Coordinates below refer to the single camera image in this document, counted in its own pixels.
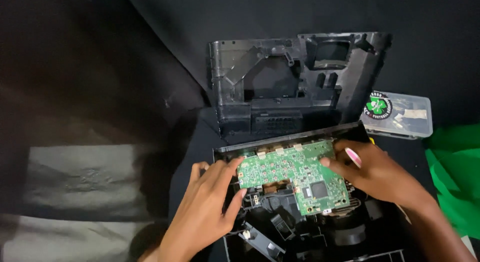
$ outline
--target shamrock logo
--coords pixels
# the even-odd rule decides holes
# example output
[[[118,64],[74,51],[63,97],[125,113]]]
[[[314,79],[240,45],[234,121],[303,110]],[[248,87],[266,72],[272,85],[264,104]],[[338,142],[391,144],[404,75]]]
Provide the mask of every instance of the shamrock logo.
[[[373,111],[374,114],[381,114],[383,113],[383,109],[387,108],[385,101],[377,98],[377,97],[370,97],[370,102],[367,103],[367,108],[370,111]]]

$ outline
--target plastic tray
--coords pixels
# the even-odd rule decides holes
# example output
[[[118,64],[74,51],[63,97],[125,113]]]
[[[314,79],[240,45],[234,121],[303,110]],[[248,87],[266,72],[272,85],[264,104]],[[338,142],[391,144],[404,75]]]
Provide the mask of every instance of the plastic tray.
[[[370,134],[418,139],[434,131],[431,109],[427,97],[374,91],[360,119]]]

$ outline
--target printed circuit board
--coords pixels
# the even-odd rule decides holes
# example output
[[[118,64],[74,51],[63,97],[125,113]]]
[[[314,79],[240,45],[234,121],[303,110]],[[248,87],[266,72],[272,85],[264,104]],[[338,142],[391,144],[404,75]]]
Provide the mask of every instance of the printed circuit board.
[[[329,213],[350,203],[343,178],[319,162],[335,157],[332,140],[247,156],[237,168],[241,188],[290,179],[302,215]]]

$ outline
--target green fabric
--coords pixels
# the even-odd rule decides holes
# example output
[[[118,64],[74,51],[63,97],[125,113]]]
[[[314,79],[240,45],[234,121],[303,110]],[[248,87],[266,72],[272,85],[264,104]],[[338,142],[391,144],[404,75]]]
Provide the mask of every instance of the green fabric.
[[[480,239],[480,124],[438,129],[427,144],[442,211],[461,236]]]

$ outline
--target microchip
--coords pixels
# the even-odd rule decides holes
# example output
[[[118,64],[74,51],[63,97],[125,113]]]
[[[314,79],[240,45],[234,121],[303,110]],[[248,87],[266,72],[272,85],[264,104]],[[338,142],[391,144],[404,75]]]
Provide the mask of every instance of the microchip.
[[[325,181],[315,182],[310,185],[310,188],[312,188],[311,192],[313,194],[313,197],[315,197],[316,199],[328,196],[327,185],[325,185]]]
[[[309,187],[302,188],[302,192],[303,192],[303,198],[308,199],[308,198],[312,197],[311,196],[312,194],[310,192]]]

